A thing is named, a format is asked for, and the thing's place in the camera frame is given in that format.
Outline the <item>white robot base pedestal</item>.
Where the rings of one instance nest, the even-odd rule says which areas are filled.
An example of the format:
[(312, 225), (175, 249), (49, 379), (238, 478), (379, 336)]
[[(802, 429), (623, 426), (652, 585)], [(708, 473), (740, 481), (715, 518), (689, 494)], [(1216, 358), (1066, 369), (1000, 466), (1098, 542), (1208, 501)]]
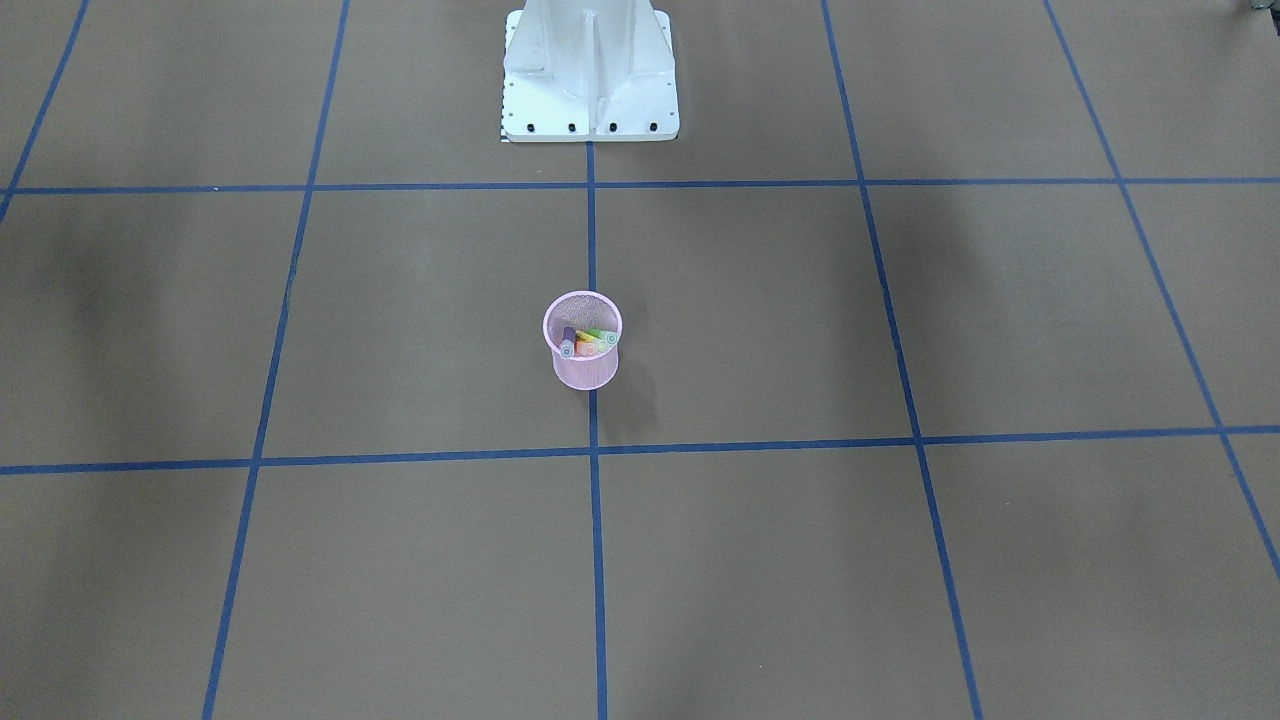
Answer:
[(526, 1), (504, 22), (500, 137), (509, 143), (678, 137), (668, 13), (649, 1)]

